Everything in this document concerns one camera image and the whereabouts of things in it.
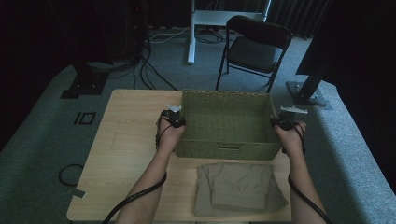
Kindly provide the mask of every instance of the desk leg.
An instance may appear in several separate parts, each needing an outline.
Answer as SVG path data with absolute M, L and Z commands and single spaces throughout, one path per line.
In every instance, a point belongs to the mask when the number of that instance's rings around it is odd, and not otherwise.
M 195 61 L 195 0 L 191 0 L 191 36 L 190 36 L 190 48 L 189 48 L 189 59 L 188 64 L 194 64 Z

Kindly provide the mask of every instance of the basket handle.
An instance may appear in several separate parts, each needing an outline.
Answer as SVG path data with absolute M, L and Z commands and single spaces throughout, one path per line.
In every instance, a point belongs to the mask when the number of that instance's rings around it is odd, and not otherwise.
M 237 144 L 218 144 L 218 150 L 240 151 L 241 146 Z

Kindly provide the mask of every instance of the folded cloth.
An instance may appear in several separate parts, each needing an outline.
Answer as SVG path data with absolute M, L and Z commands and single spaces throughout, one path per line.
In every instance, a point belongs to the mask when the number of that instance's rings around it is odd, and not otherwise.
M 273 212 L 286 204 L 272 165 L 225 162 L 198 167 L 196 216 Z

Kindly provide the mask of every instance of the woven basket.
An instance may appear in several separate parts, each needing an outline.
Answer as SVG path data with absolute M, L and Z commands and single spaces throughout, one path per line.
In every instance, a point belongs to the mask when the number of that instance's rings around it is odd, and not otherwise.
M 182 93 L 187 129 L 176 149 L 179 157 L 269 161 L 280 150 L 269 122 L 276 113 L 269 94 Z

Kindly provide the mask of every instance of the light wooden tabletop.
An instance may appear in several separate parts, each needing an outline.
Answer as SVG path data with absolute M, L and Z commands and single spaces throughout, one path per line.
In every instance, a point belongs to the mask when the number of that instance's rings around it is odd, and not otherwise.
M 180 105 L 181 91 L 115 90 L 108 102 L 67 217 L 104 220 L 142 175 L 155 153 L 156 120 L 165 105 Z M 272 164 L 276 181 L 290 201 L 289 159 L 279 151 L 273 161 L 179 158 L 174 153 L 154 220 L 156 221 L 291 221 L 290 205 L 275 213 L 241 217 L 196 217 L 197 167 L 215 162 Z

